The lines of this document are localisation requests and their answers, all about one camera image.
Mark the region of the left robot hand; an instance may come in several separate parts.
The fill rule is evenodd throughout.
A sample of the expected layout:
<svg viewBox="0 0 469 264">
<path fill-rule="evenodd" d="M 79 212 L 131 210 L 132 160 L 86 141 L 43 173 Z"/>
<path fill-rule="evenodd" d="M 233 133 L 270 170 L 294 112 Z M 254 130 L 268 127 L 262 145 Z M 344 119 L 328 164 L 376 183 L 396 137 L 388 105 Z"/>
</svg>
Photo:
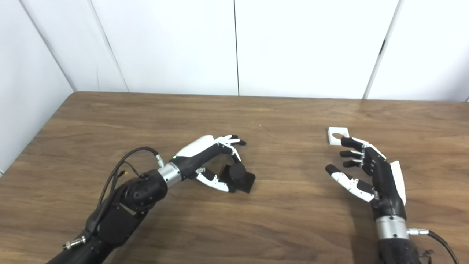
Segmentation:
<svg viewBox="0 0 469 264">
<path fill-rule="evenodd" d="M 245 146 L 246 142 L 234 134 L 218 138 L 214 138 L 212 135 L 205 135 L 182 148 L 172 157 L 170 163 L 176 167 L 181 181 L 197 179 L 206 186 L 216 190 L 235 193 L 235 187 L 222 182 L 220 177 L 215 173 L 203 167 L 204 164 L 219 154 L 229 154 L 235 163 L 240 163 L 241 157 L 235 145 Z"/>
</svg>

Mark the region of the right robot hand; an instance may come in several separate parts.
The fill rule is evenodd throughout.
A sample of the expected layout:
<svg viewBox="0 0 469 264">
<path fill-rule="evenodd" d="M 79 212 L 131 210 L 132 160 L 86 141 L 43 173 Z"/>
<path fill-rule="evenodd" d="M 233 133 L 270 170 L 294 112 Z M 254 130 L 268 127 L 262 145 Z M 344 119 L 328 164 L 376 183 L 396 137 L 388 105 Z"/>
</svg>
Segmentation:
<svg viewBox="0 0 469 264">
<path fill-rule="evenodd" d="M 400 217 L 407 219 L 405 210 L 406 194 L 400 166 L 392 165 L 385 155 L 371 143 L 355 137 L 342 137 L 340 143 L 350 148 L 341 151 L 340 157 L 351 158 L 342 165 L 345 168 L 361 168 L 372 183 L 369 184 L 342 172 L 333 164 L 325 170 L 345 190 L 371 205 L 373 218 Z"/>
</svg>

